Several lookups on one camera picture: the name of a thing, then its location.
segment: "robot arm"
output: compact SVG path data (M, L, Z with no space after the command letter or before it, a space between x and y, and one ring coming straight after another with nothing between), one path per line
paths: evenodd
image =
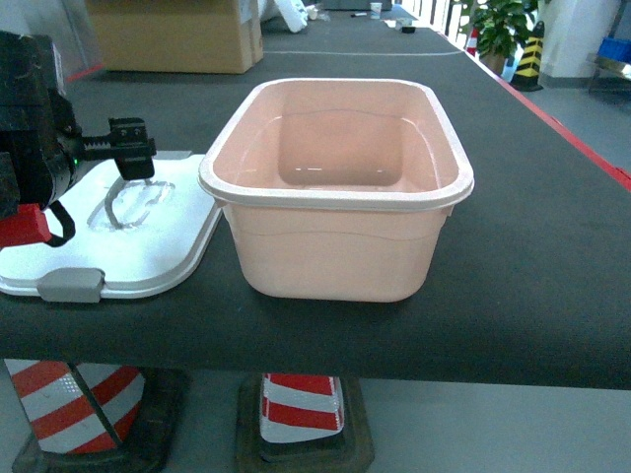
M58 199L104 160L125 180L153 176L156 145L140 118L111 118L108 135L83 136L48 37L0 32L0 51L0 248L60 246L74 222ZM47 208L63 236L48 231Z

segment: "traffic cone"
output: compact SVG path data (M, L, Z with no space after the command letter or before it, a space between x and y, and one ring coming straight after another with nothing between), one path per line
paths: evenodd
M34 434L14 473L162 468L181 387L156 395L159 376L147 378L134 367L28 360L5 365Z
M355 378L266 373L239 390L239 473L364 473L375 450Z
M543 89L539 86L538 79L544 33L545 26L543 22L537 22L528 38L524 55L511 81L511 85L520 92L534 92Z
M260 435L270 443L324 439L344 428L339 378L265 374Z
M476 28L474 28L473 30L471 30L471 35L466 41L466 52L471 54L473 57L475 57L475 52L477 50L477 35L478 31Z

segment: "gray floor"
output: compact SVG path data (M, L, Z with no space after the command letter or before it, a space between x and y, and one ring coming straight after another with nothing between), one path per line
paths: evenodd
M545 89L528 98L631 170L627 97ZM237 390L245 373L190 375L164 471L234 471ZM374 379L363 379L362 388L377 455L371 473L631 471L630 392ZM10 471L28 432L2 369L0 473Z

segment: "black tablecloth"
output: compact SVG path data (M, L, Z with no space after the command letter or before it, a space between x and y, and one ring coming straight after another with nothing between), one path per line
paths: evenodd
M631 195L429 30L331 12L265 26L242 76L102 73L70 99L90 127L143 116L161 149L205 152L257 84L398 78L436 92L475 172L427 282L396 304L273 299L222 220L195 273L139 301L0 296L0 357L169 368L631 387Z

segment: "red and white striped cone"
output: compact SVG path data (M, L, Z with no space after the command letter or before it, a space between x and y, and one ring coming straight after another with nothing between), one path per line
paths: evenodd
M260 435L270 443L324 439L344 427L338 377L263 375Z
M466 41L466 52L471 54L473 57L475 57L475 52L477 50L477 35L478 31L476 28L474 28L473 30L471 30L471 35Z
M136 418L145 379L138 369L5 360L44 452L80 454L122 445Z

